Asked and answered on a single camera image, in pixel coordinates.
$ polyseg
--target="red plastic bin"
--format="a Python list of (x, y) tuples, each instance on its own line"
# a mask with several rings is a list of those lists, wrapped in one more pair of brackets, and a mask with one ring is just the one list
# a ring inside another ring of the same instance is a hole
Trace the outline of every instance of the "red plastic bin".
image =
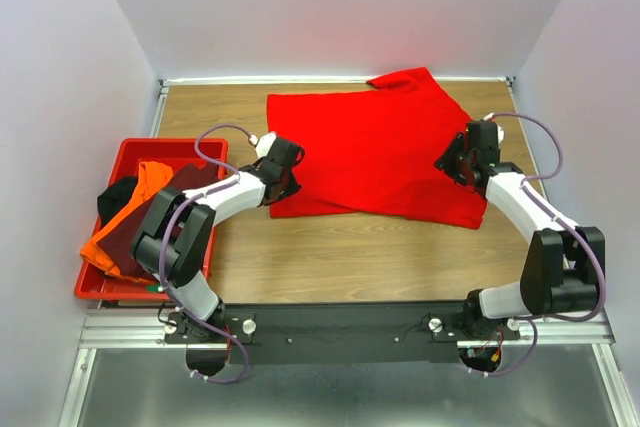
[[(195, 139), (126, 139), (120, 145), (116, 163), (111, 172), (109, 185), (127, 175), (137, 175), (138, 164), (143, 161), (155, 160), (170, 166), (177, 171), (186, 164), (204, 167), (206, 161), (197, 156), (193, 143)], [(223, 162), (227, 160), (229, 144), (224, 139), (205, 139), (200, 144), (203, 153)], [(225, 175), (224, 168), (220, 168), (219, 176)], [(96, 221), (93, 234), (100, 230), (100, 218)], [(213, 253), (215, 229), (209, 239), (207, 251), (202, 265), (205, 277), (209, 276), (209, 263)], [(95, 265), (88, 262), (82, 264), (80, 275), (75, 287), (75, 295), (81, 299), (92, 300), (126, 300), (126, 301), (157, 301), (167, 299), (166, 294), (148, 292), (145, 285), (116, 279), (105, 275)]]

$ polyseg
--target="clothing pile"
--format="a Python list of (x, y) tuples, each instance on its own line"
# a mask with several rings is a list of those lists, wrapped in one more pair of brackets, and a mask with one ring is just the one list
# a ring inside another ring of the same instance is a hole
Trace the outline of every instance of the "clothing pile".
[(80, 256), (107, 275), (136, 283), (155, 284), (129, 254), (129, 248), (153, 196), (164, 187), (198, 189), (217, 180), (218, 166), (199, 169), (187, 164), (177, 172), (161, 162), (140, 162), (137, 177), (123, 177), (98, 197), (102, 228), (82, 247)]

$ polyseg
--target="shirt sleeve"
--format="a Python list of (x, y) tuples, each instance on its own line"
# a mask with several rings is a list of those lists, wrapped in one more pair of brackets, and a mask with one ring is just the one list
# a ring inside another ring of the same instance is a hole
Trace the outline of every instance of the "shirt sleeve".
[(409, 92), (418, 88), (437, 86), (435, 79), (425, 67), (399, 70), (367, 81), (376, 89), (394, 89)]

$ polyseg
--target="orange cloth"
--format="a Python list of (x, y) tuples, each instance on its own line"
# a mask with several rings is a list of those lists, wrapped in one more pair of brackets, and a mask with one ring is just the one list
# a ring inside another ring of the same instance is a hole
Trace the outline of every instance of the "orange cloth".
[(111, 232), (125, 217), (133, 212), (140, 204), (143, 204), (156, 192), (166, 186), (173, 177), (173, 169), (160, 162), (140, 162), (138, 165), (138, 184), (136, 185), (131, 200), (111, 221), (100, 229), (89, 242), (82, 247), (80, 257), (104, 270), (108, 275), (133, 282), (152, 284), (147, 279), (129, 277), (120, 274), (120, 269), (111, 258), (98, 246), (98, 241)]

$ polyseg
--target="cable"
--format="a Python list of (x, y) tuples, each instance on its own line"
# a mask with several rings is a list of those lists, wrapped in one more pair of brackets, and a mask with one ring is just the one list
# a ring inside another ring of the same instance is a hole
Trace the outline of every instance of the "cable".
[(240, 132), (242, 132), (243, 134), (245, 134), (247, 136), (247, 139), (249, 139), (249, 143), (251, 143), (251, 139), (252, 139), (252, 134), (251, 132), (249, 132), (247, 129), (245, 129), (244, 127), (240, 126), (240, 125), (236, 125), (236, 124), (218, 124), (215, 125), (213, 127), (211, 127), (209, 130), (203, 132), (200, 137), (198, 137), (195, 141), (194, 144), (194, 148), (196, 150), (196, 154), (198, 154), (198, 156), (201, 159), (206, 160), (207, 162), (210, 162), (214, 165), (217, 165), (219, 167), (224, 167), (225, 169), (227, 169), (229, 172), (232, 172), (234, 175), (239, 175), (238, 173), (238, 169), (236, 169), (235, 167), (233, 167), (232, 165), (227, 164), (226, 162), (221, 161), (220, 159), (214, 159), (213, 157), (209, 157), (208, 155), (206, 155), (204, 152), (202, 152), (202, 150), (200, 149), (200, 143), (204, 140), (204, 138), (209, 135), (212, 132), (215, 132), (216, 130), (219, 129), (235, 129), (235, 130), (239, 130)]
[(553, 141), (553, 145), (555, 146), (556, 152), (558, 153), (558, 165), (556, 166), (555, 170), (553, 172), (551, 172), (550, 174), (528, 175), (528, 176), (526, 176), (524, 178), (524, 180), (526, 182), (531, 182), (532, 180), (549, 180), (549, 179), (553, 179), (556, 175), (558, 175), (560, 173), (560, 171), (562, 170), (562, 166), (564, 165), (564, 154), (562, 153), (562, 148), (560, 147), (560, 142), (558, 141), (558, 138), (555, 136), (555, 134), (553, 132), (551, 132), (551, 129), (549, 127), (547, 127), (545, 124), (540, 122), (538, 119), (534, 119), (533, 117), (531, 117), (529, 115), (519, 114), (517, 112), (492, 113), (492, 114), (489, 114), (488, 116), (486, 116), (484, 118), (484, 120), (493, 120), (496, 117), (517, 117), (519, 119), (524, 119), (524, 120), (528, 120), (529, 122), (533, 122), (538, 127), (540, 127), (542, 130), (544, 130), (547, 133), (547, 135), (551, 138), (551, 140)]
[(571, 225), (569, 225), (569, 223), (565, 219), (559, 216), (557, 212), (552, 210), (545, 202), (543, 202), (538, 197), (537, 193), (535, 192), (535, 190), (533, 190), (533, 187), (529, 183), (532, 180), (549, 180), (554, 178), (556, 175), (558, 175), (558, 173), (562, 169), (562, 165), (564, 162), (564, 155), (562, 153), (562, 147), (560, 147), (560, 142), (558, 141), (558, 138), (553, 134), (553, 132), (551, 132), (551, 129), (549, 127), (547, 127), (545, 124), (540, 122), (538, 119), (534, 119), (531, 116), (528, 116), (525, 114), (518, 114), (516, 112), (499, 112), (499, 113), (489, 114), (488, 116), (485, 117), (485, 120), (493, 120), (496, 117), (518, 117), (518, 118), (533, 122), (534, 124), (541, 127), (553, 141), (553, 144), (558, 153), (558, 165), (556, 166), (555, 170), (550, 174), (526, 176), (522, 180), (522, 190), (527, 195), (527, 197), (529, 197), (529, 199), (531, 199), (531, 201), (534, 204), (536, 204), (544, 213), (546, 213), (551, 219), (553, 219), (554, 222), (556, 222), (564, 230), (569, 232), (569, 234), (576, 240), (576, 242), (578, 242), (580, 247), (582, 247), (582, 249), (587, 254), (587, 257), (589, 258), (591, 265), (593, 265), (593, 268), (595, 270), (596, 277), (598, 278), (599, 291), (598, 291), (598, 301), (596, 302), (596, 305), (593, 308), (593, 310), (588, 314), (585, 314), (580, 317), (571, 317), (571, 316), (562, 315), (562, 314), (552, 314), (552, 315), (548, 315), (547, 317), (552, 317), (554, 319), (564, 320), (567, 322), (586, 322), (587, 320), (591, 320), (602, 311), (602, 309), (604, 308), (606, 297), (607, 297), (607, 284), (606, 284), (606, 279), (604, 277), (604, 270), (600, 265), (600, 261), (596, 257), (596, 254), (593, 252), (593, 249), (587, 243), (587, 241), (584, 240), (584, 238)]
[(182, 213), (184, 212), (184, 210), (192, 203), (196, 202), (197, 200), (200, 200), (204, 197), (206, 197), (207, 195), (211, 195), (215, 192), (220, 192), (221, 190), (227, 189), (229, 187), (232, 187), (233, 185), (237, 184), (239, 181), (239, 172), (238, 169), (236, 169), (235, 167), (227, 164), (226, 162), (223, 162), (219, 159), (214, 159), (212, 157), (209, 157), (207, 155), (205, 155), (201, 150), (200, 150), (200, 142), (202, 142), (202, 140), (209, 135), (211, 132), (221, 129), (221, 128), (232, 128), (232, 129), (236, 129), (239, 130), (241, 132), (243, 132), (244, 134), (247, 135), (247, 137), (249, 138), (249, 141), (251, 143), (252, 138), (254, 138), (255, 136), (252, 136), (251, 133), (249, 133), (249, 131), (247, 131), (245, 128), (240, 127), (239, 125), (235, 125), (235, 124), (219, 124), (216, 125), (214, 127), (212, 127), (211, 129), (207, 130), (206, 132), (204, 132), (200, 137), (198, 137), (195, 141), (194, 144), (194, 148), (196, 150), (196, 153), (204, 160), (206, 160), (207, 162), (211, 162), (212, 164), (218, 165), (220, 167), (224, 167), (225, 169), (227, 169), (228, 171), (232, 172), (235, 176), (235, 181), (233, 182), (229, 182), (229, 183), (225, 183), (222, 185), (218, 185), (218, 184), (214, 184), (213, 187), (211, 189), (209, 189), (208, 191), (206, 191), (204, 194), (200, 193), (200, 194), (196, 194), (191, 198), (186, 199), (184, 202), (182, 202), (177, 208), (176, 210), (173, 212), (173, 215), (171, 216), (171, 218), (169, 219), (169, 222), (167, 223), (167, 227), (165, 228), (164, 231), (164, 235), (162, 236), (162, 246), (160, 247), (160, 259), (158, 260), (158, 276), (160, 278), (160, 285), (162, 286), (162, 288), (164, 289), (165, 293), (167, 294), (167, 296), (169, 297), (169, 299), (176, 304), (176, 306), (178, 306), (178, 308), (180, 308), (182, 310), (182, 312), (189, 317), (191, 320), (193, 320), (196, 324), (200, 325), (201, 327), (209, 330), (210, 332), (213, 332), (214, 334), (220, 335), (222, 337), (224, 337), (225, 339), (233, 342), (234, 344), (236, 344), (236, 346), (238, 346), (238, 348), (240, 349), (240, 352), (242, 353), (242, 357), (244, 359), (244, 365), (242, 367), (242, 371), (233, 376), (233, 377), (229, 377), (229, 378), (224, 378), (224, 379), (216, 379), (215, 377), (209, 377), (206, 375), (202, 375), (201, 373), (197, 372), (197, 371), (192, 371), (191, 375), (193, 377), (198, 377), (200, 379), (203, 379), (205, 382), (211, 382), (214, 384), (231, 384), (233, 382), (237, 382), (238, 380), (240, 380), (241, 378), (243, 378), (247, 372), (249, 371), (249, 353), (247, 352), (247, 349), (244, 345), (242, 345), (242, 342), (240, 342), (237, 338), (233, 337), (229, 332), (224, 331), (222, 329), (219, 329), (217, 327), (214, 327), (213, 325), (210, 325), (208, 323), (206, 323), (204, 320), (199, 319), (193, 312), (191, 312), (189, 309), (187, 309), (178, 299), (176, 299), (172, 294), (171, 294), (171, 289), (169, 286), (169, 282), (167, 280), (167, 267), (166, 267), (166, 256), (167, 256), (167, 248), (169, 247), (169, 242), (171, 240), (171, 233), (173, 232), (174, 227), (176, 226), (176, 223), (178, 222), (178, 219), (180, 218), (180, 216), (182, 215)]
[(522, 356), (522, 358), (518, 362), (507, 367), (504, 370), (496, 370), (495, 372), (481, 372), (479, 370), (471, 369), (472, 372), (477, 372), (484, 375), (485, 377), (501, 377), (518, 370), (531, 358), (531, 356), (533, 355), (533, 351), (538, 345), (538, 327), (536, 327), (536, 324), (533, 322), (532, 317), (520, 317), (518, 318), (518, 320), (529, 322), (531, 328), (533, 329), (533, 341), (531, 342), (531, 346), (529, 347), (529, 350), (527, 350), (527, 353), (524, 354), (524, 356)]
[(169, 302), (163, 302), (162, 304), (160, 304), (160, 307), (158, 307), (158, 313), (156, 314), (156, 316), (158, 317), (158, 322), (160, 322), (161, 324), (164, 325), (169, 325), (171, 327), (178, 327), (178, 324), (176, 324), (175, 322), (171, 321), (171, 320), (164, 320), (162, 318), (160, 318), (160, 315), (162, 314), (162, 311), (164, 310), (164, 308), (167, 306)]

